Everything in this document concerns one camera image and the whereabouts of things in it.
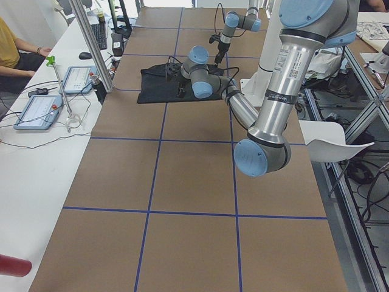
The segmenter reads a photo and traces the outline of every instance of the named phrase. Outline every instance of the white wall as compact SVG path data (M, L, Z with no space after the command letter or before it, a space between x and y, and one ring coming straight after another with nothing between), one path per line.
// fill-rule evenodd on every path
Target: white wall
M16 36L39 46L53 47L67 29L53 0L1 0L0 16Z
M216 8L218 3L224 8L249 8L249 0L196 0L196 7Z

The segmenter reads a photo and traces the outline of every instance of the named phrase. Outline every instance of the white chair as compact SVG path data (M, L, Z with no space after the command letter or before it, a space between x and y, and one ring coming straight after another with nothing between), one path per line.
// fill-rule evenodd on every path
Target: white chair
M346 144L345 132L338 123L316 122L310 120L299 120L299 122L311 161L347 161L346 166L328 193L328 196L331 196L347 170L349 164L348 160L353 158L363 149L372 146L374 142L362 145L348 145Z

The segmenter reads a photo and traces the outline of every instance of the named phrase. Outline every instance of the metal rod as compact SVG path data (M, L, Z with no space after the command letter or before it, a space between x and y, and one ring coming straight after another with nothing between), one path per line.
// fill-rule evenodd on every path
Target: metal rod
M104 87L107 92L111 92L114 89L114 85L112 84L111 76L108 74L108 70L100 53L100 49L98 48L84 7L80 0L69 0L69 2L72 7L73 14L76 17L78 25L80 26L81 32L84 36L86 45L88 46L91 52L92 58L95 62L98 73L100 74Z
M65 89L64 89L63 84L62 84L62 79L60 77L60 74L58 73L58 69L57 69L57 66L55 65L55 62L53 62L52 65L53 65L53 68L54 68L54 71L55 71L55 75L57 76L58 83L60 84L63 100L65 101L65 104L66 104L67 113L69 114L69 117L70 117L73 114L73 112L72 112L71 106L69 105L69 101L67 100Z

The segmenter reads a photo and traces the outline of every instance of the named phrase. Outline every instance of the bottle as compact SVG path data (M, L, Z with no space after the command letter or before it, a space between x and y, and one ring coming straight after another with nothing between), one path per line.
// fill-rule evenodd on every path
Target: bottle
M89 76L92 82L92 88L96 92L97 100L101 103L101 105L103 105L105 96L107 95L104 84L100 81L100 79L98 79L98 76L92 72L89 73Z

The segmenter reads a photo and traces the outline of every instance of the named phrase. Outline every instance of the person's arm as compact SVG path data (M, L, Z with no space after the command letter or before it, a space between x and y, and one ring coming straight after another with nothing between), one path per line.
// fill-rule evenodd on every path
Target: person's arm
M8 77L33 77L35 74L34 71L24 71L8 67L0 66L0 76Z
M22 40L21 38L16 38L14 40L14 43L15 43L15 46L19 50L24 50L26 52L40 54L40 55L42 55L44 57L47 57L48 54L51 51L51 48L49 48L49 47L38 47L38 46L36 46L34 44L30 44L30 43Z
M367 3L375 12L386 12L385 4L383 0L367 0Z

